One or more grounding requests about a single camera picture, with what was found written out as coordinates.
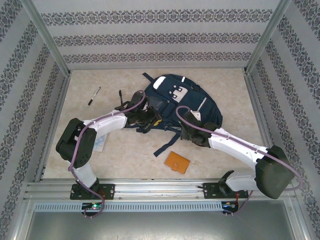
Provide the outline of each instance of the enclosure wall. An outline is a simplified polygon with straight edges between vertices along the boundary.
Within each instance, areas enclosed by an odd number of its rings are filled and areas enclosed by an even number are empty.
[[[35,0],[71,70],[245,67],[279,0]]]
[[[65,78],[18,0],[0,0],[0,239],[32,182]]]
[[[303,177],[297,194],[320,238],[320,6],[294,0],[251,73],[274,144]]]

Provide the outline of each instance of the backpack buckle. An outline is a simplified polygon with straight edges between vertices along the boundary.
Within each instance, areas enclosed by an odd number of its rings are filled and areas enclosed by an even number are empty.
[[[200,88],[201,88],[201,87],[200,87],[200,85],[198,85],[198,84],[196,84],[196,85],[193,86],[193,89],[196,90],[197,92],[199,92]]]

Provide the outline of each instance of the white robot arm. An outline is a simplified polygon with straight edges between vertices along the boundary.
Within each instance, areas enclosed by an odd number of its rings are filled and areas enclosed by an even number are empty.
[[[97,122],[95,121],[96,119],[85,120],[83,121],[83,124],[86,126],[89,123],[94,122],[94,124],[90,125],[89,128],[95,130],[96,132],[96,137],[94,140],[99,139],[101,136],[104,136],[114,130],[122,129],[126,126],[128,118],[124,113],[114,115],[118,112],[118,110],[113,110],[110,112],[110,117]],[[88,188],[91,188],[91,186],[97,181],[97,177],[92,171],[89,162],[78,168],[73,167],[73,172],[77,178]]]
[[[229,171],[223,176],[225,191],[259,190],[277,199],[295,176],[284,151],[278,146],[267,148],[236,137],[211,122],[203,124],[188,111],[181,117],[181,139],[190,140],[200,147],[223,151],[247,164],[252,170]]]

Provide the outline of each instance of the marble floor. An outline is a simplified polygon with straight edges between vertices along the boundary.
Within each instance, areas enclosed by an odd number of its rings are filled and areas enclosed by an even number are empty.
[[[72,72],[53,145],[47,160],[44,178],[73,178],[68,163],[56,152],[56,144],[72,118],[90,120],[105,115],[133,93],[143,90],[149,81],[142,76],[162,74],[186,76],[199,84],[217,103],[222,115],[222,127],[248,142],[262,145],[258,125],[241,69],[226,68],[154,68],[115,70],[75,70]],[[88,102],[98,87],[93,103]],[[148,134],[135,129],[121,129],[109,134],[102,152],[92,153],[90,164],[98,178],[121,179],[187,179],[220,178],[229,170],[249,169],[232,156],[214,149],[199,147],[190,141],[178,140],[158,157],[153,155],[174,133],[151,130]],[[164,162],[170,151],[190,160],[185,174],[172,171]]]

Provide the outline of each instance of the black marker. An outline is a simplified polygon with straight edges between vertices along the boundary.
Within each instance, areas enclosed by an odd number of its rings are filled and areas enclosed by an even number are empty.
[[[124,103],[124,101],[122,100],[122,92],[121,90],[119,90],[119,96],[120,96],[120,102],[121,102],[121,105]]]
[[[98,94],[98,92],[100,91],[101,87],[98,87],[97,91],[95,92],[95,94],[93,95],[93,97],[91,98],[91,100],[89,101],[88,105],[90,106],[90,104],[92,103],[92,101],[95,99],[96,95]]]

